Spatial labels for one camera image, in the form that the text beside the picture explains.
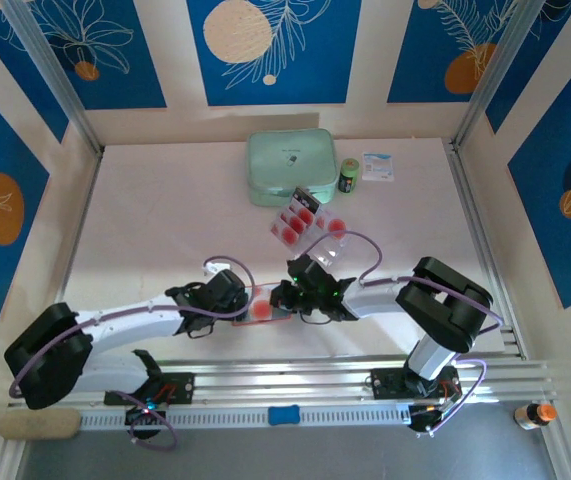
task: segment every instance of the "blue clip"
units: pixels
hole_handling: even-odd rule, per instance
[[[301,409],[298,405],[291,407],[269,407],[267,409],[267,422],[271,426],[291,423],[301,423]]]

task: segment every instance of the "pink object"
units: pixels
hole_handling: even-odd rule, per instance
[[[347,225],[345,225],[345,222],[342,221],[340,218],[335,218],[331,222],[329,222],[329,225],[327,226],[327,230],[330,232],[338,232],[341,230],[347,230]],[[339,233],[338,235],[334,235],[334,238],[340,240],[344,236],[345,236],[344,233]]]
[[[283,242],[285,242],[285,244],[289,246],[294,245],[298,241],[298,235],[292,229],[292,227],[289,226],[285,227],[281,231],[281,238],[283,239]]]
[[[289,209],[300,217],[308,226],[314,223],[314,214],[301,202],[292,198]]]
[[[283,210],[281,212],[281,220],[292,227],[299,235],[301,235],[307,228],[307,225],[305,225],[305,223],[291,210]]]
[[[251,314],[256,320],[269,320],[272,317],[272,306],[269,304],[269,300],[259,300],[258,302],[254,302]]]

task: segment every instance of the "wall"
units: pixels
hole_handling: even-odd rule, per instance
[[[27,5],[101,140],[118,144],[316,126],[345,138],[452,136],[516,1]],[[41,81],[20,50],[0,11],[0,57],[36,104]]]
[[[571,78],[571,18],[496,135],[486,119],[462,150],[531,355],[550,360],[571,438],[571,306],[563,308],[507,165]],[[562,132],[550,132],[548,139]],[[541,162],[553,163],[549,157]],[[550,195],[560,199],[562,180]],[[557,241],[563,242],[558,232]]]
[[[11,380],[2,354],[18,333],[54,298],[71,250],[95,160],[71,126],[59,143],[1,61],[0,114],[49,173],[45,193],[0,312],[1,415],[7,405],[7,387]]]
[[[410,2],[362,2],[344,105],[237,107],[208,107],[187,3],[135,3],[167,109],[90,111],[108,144],[242,141],[255,130],[316,126],[342,138],[447,136],[465,110],[465,103],[387,104]]]

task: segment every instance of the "metal frame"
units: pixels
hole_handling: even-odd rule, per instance
[[[67,118],[96,156],[100,156],[102,145],[85,115],[85,108],[29,7],[22,0],[0,0],[0,7]]]
[[[474,396],[476,402],[552,400],[556,391],[545,362],[523,361],[519,355],[485,356],[489,369],[485,382]],[[235,421],[239,415],[265,414],[268,407],[301,406],[303,412],[352,415],[352,419],[327,415],[315,419],[314,425],[363,425],[372,419],[359,413],[404,411],[409,405],[431,403],[428,400],[375,400],[368,383],[373,368],[399,368],[403,357],[380,356],[358,358],[319,358],[257,362],[164,362],[166,372],[192,372],[196,375],[193,403],[169,409],[169,415],[182,417],[181,428],[236,428],[268,426],[262,418]],[[467,391],[478,378],[480,369],[457,361],[461,387]],[[119,429],[123,427],[123,408],[103,404],[98,393],[68,396],[60,407],[81,411],[82,429]],[[23,401],[11,408],[25,408]]]
[[[452,142],[456,150],[465,142],[478,119],[485,113],[545,2],[546,0],[527,0],[519,2],[516,6],[514,16],[505,28],[496,51],[472,94],[467,111],[456,129]]]
[[[506,326],[502,329],[505,352],[482,356],[487,360],[489,370],[485,382],[474,396],[474,400],[479,402],[554,401],[557,398],[547,364],[527,360],[529,355],[522,341],[514,309],[485,234],[464,162],[459,156],[460,147],[495,94],[544,2],[545,0],[531,0],[519,3],[495,55],[470,100],[469,108],[455,137],[452,141],[444,142],[479,261],[496,297],[496,306],[506,319]],[[0,5],[63,110],[99,158],[71,248],[65,276],[56,297],[59,301],[64,296],[90,207],[100,170],[102,147],[85,115],[80,99],[48,47],[45,36],[27,6],[21,0],[0,0]],[[477,378],[479,370],[476,367],[464,368],[464,360],[465,357],[461,357],[459,364],[461,364],[461,386],[465,391]],[[310,415],[311,423],[316,425],[332,425],[337,421],[347,422],[343,424],[350,425],[363,424],[359,423],[363,421],[385,423],[386,420],[380,417],[384,413],[380,412],[392,410],[402,412],[410,403],[420,404],[422,401],[410,403],[376,401],[367,384],[367,377],[372,368],[400,367],[403,362],[404,358],[401,357],[367,356],[259,362],[166,362],[162,363],[161,367],[165,371],[196,374],[193,405],[170,408],[170,414],[176,419],[181,419],[180,422],[175,421],[180,423],[181,428],[225,428],[226,426],[238,428],[265,426],[263,414],[267,407],[292,403],[307,409],[304,412]],[[70,396],[61,402],[60,406],[79,409],[83,417],[84,430],[122,428],[123,426],[114,419],[122,418],[123,409],[106,407],[102,400],[102,395],[80,394]],[[10,404],[10,408],[25,408],[25,406],[23,402],[16,402]],[[340,418],[332,416],[332,412],[334,414],[339,412],[337,415]],[[561,423],[556,422],[551,425],[544,435],[557,474],[560,478],[571,479],[571,456],[568,453]],[[2,444],[0,472],[8,475],[11,475],[9,472],[16,473],[24,446],[24,442],[5,441]]]

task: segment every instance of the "purple cable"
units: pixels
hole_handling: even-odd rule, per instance
[[[471,397],[474,391],[485,379],[485,375],[487,374],[487,363],[485,363],[484,360],[481,360],[480,358],[466,358],[465,360],[463,360],[462,364],[464,365],[466,363],[475,363],[476,365],[480,365],[482,369],[481,374],[478,376],[476,382],[474,382],[474,385],[472,385],[472,388],[470,388],[468,392],[465,395],[463,395],[463,398],[461,398],[461,400],[454,407],[452,407],[452,409],[447,413],[447,416],[444,419],[442,419],[440,422],[438,422],[434,428],[432,428],[432,430],[430,431],[430,433],[432,434],[436,433],[443,425],[445,425],[449,421],[450,418],[454,416],[454,414],[456,414],[456,412],[458,412],[461,409],[461,407],[465,404],[465,402],[467,402],[469,397]]]
[[[136,421],[133,421],[129,426],[129,436],[132,438],[132,443],[134,445],[138,445],[139,447],[143,447],[148,450],[155,450],[157,452],[171,452],[178,446],[178,433],[176,432],[176,429],[172,427],[172,425],[167,421],[167,419],[163,418],[163,416],[160,415],[156,410],[149,410],[147,408],[147,405],[145,405],[143,402],[135,399],[134,397],[125,392],[119,392],[117,390],[114,390],[114,393],[119,397],[121,397],[123,400],[127,400],[128,402],[133,403],[138,408],[142,410],[147,410],[148,415],[152,415],[154,418],[156,418],[156,420],[165,425],[169,430],[169,433],[172,434],[172,443],[170,445],[154,445],[152,443],[141,442],[140,439],[136,438],[136,436],[134,435],[134,425],[136,424]]]
[[[203,266],[207,265],[212,260],[218,260],[218,259],[228,260],[228,261],[236,263],[239,267],[241,267],[245,271],[245,273],[249,277],[249,281],[250,281],[250,284],[252,287],[252,293],[250,295],[249,300],[247,301],[247,303],[245,304],[245,306],[243,308],[241,308],[235,312],[232,312],[232,313],[215,313],[215,312],[210,312],[210,311],[203,310],[201,308],[196,308],[196,307],[179,307],[178,305],[177,306],[158,305],[156,307],[152,307],[152,311],[154,311],[154,310],[173,311],[173,312],[175,312],[175,311],[178,311],[178,312],[186,311],[186,312],[200,313],[201,315],[209,315],[209,316],[214,317],[214,318],[234,318],[234,317],[236,317],[242,313],[245,313],[249,309],[252,301],[254,300],[254,297],[256,296],[256,282],[254,281],[254,276],[252,275],[252,272],[250,272],[249,268],[247,268],[247,266],[243,262],[240,262],[240,261],[236,260],[235,258],[229,257],[227,255],[216,255],[213,257],[209,257],[208,259],[206,259],[203,262]],[[90,327],[90,326],[96,325],[96,324],[101,323],[101,322],[107,322],[110,320],[115,320],[117,318],[122,318],[122,317],[126,317],[128,315],[132,315],[135,313],[141,313],[141,312],[145,312],[145,311],[149,311],[149,308],[148,307],[130,308],[129,310],[123,310],[121,312],[115,312],[115,313],[112,313],[109,315],[105,315],[102,318],[100,318],[99,320],[95,320],[95,319],[87,320],[85,322],[74,325],[73,327],[65,330],[62,333],[59,333],[53,339],[51,339],[49,342],[47,342],[40,350],[38,350],[38,352],[36,352],[32,356],[32,358],[30,358],[27,361],[27,363],[23,366],[23,368],[21,368],[21,370],[18,372],[18,374],[15,375],[14,381],[9,386],[9,396],[11,398],[16,398],[16,399],[23,398],[23,396],[21,395],[21,392],[20,392],[20,388],[19,388],[20,383],[23,381],[23,379],[29,373],[29,371],[34,367],[34,365],[36,365],[43,358],[43,355],[45,355],[52,347],[54,347],[54,345],[57,345],[58,343],[65,340],[70,335],[72,335],[72,334],[74,334],[74,333],[78,332],[79,330],[82,330],[86,327]],[[126,397],[124,397],[124,395],[127,396],[128,400],[130,398],[133,399],[133,397],[131,397],[130,395],[127,395],[126,393],[122,393],[122,392],[115,392],[115,393],[120,395],[123,398],[126,398]],[[137,403],[137,405],[139,405],[139,406],[143,405],[143,408],[147,408],[144,404],[142,404],[140,402]],[[158,418],[162,419],[162,417],[160,415],[158,415],[157,413],[155,413],[153,411],[150,411],[150,413],[152,413],[152,414],[156,415]],[[163,424],[168,426],[168,428],[170,428],[170,431],[173,432],[173,429],[169,425],[169,423],[167,423],[163,420],[164,419],[161,420],[163,422]],[[177,439],[176,432],[173,432],[172,435],[174,435],[174,438]],[[166,450],[166,448],[165,447],[154,448],[154,450]]]
[[[381,278],[380,280],[372,280],[370,282],[365,282],[363,284],[363,287],[375,287],[376,285],[385,285],[386,283],[400,283],[400,282],[422,283],[423,285],[427,285],[428,287],[432,287],[435,290],[438,290],[440,292],[451,295],[452,297],[454,297],[458,300],[461,300],[461,301],[467,303],[468,305],[471,305],[472,307],[477,309],[479,312],[484,313],[488,317],[492,317],[494,320],[496,320],[496,323],[494,325],[491,325],[487,328],[484,328],[480,332],[478,332],[479,335],[483,335],[487,332],[491,332],[492,330],[496,330],[497,328],[502,327],[505,324],[505,321],[503,320],[503,318],[500,315],[492,312],[485,305],[482,305],[482,304],[478,303],[477,301],[466,297],[465,295],[457,292],[456,290],[452,290],[451,288],[446,287],[445,285],[441,285],[440,283],[433,282],[432,280],[429,280],[427,278],[419,278],[419,277],[398,277],[397,279]]]
[[[316,245],[318,245],[321,242],[321,240],[323,240],[329,236],[335,236],[335,235],[341,235],[341,234],[354,235],[356,237],[362,238],[363,240],[366,240],[367,242],[369,242],[370,245],[372,245],[376,249],[376,253],[378,253],[378,260],[376,261],[376,263],[374,265],[372,265],[370,268],[368,268],[367,270],[365,270],[363,273],[361,273],[361,276],[358,277],[358,281],[362,282],[363,279],[367,275],[372,273],[374,270],[376,270],[383,261],[383,251],[381,250],[381,247],[379,247],[378,244],[374,240],[369,238],[367,235],[364,235],[364,234],[359,233],[359,232],[355,232],[353,230],[336,230],[335,232],[327,232],[327,233],[321,235],[320,237],[318,237],[316,240],[314,240],[314,242],[309,247],[307,247],[305,249],[305,251],[303,253],[301,253],[299,256],[302,257],[303,255],[308,254],[312,248],[314,248]]]

